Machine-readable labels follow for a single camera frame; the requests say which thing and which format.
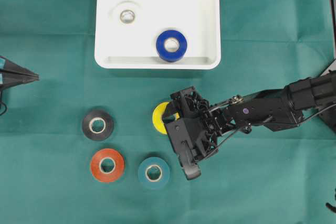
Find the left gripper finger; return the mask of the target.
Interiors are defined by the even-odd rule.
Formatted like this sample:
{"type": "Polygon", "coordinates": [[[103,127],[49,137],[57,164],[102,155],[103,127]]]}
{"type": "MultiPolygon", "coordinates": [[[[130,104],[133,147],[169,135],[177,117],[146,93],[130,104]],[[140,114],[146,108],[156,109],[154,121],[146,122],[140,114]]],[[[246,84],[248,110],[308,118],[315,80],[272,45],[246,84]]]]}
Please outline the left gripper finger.
{"type": "Polygon", "coordinates": [[[4,73],[13,73],[13,74],[21,74],[25,76],[39,77],[38,74],[30,71],[27,68],[21,67],[7,58],[0,56],[1,59],[1,72],[4,73]]]}
{"type": "Polygon", "coordinates": [[[21,84],[28,84],[39,80],[39,75],[28,76],[16,73],[1,73],[1,91],[21,84]]]}

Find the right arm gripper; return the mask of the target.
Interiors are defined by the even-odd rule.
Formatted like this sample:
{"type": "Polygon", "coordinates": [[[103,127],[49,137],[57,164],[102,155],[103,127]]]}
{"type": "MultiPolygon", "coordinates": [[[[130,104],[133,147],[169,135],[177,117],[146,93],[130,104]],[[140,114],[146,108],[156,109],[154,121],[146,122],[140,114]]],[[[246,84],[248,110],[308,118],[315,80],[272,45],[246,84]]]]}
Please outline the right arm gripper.
{"type": "Polygon", "coordinates": [[[192,133],[195,140],[196,161],[206,159],[218,152],[218,138],[231,131],[231,117],[223,107],[229,101],[210,105],[194,87],[171,94],[171,101],[163,113],[163,121],[176,121],[179,118],[192,119],[192,133]]]}

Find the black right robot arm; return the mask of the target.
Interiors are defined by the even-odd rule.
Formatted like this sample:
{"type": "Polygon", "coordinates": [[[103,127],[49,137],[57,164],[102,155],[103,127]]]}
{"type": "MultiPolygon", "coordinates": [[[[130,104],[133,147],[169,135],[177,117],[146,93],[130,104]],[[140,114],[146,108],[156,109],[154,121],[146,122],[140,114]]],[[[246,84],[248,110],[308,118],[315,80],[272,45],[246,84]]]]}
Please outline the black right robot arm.
{"type": "Polygon", "coordinates": [[[171,94],[162,121],[174,152],[194,164],[217,153],[217,139],[226,133],[248,134],[253,126],[274,132],[292,129],[307,121],[303,111],[310,109],[335,130],[335,70],[214,105],[189,87],[171,94]]]}

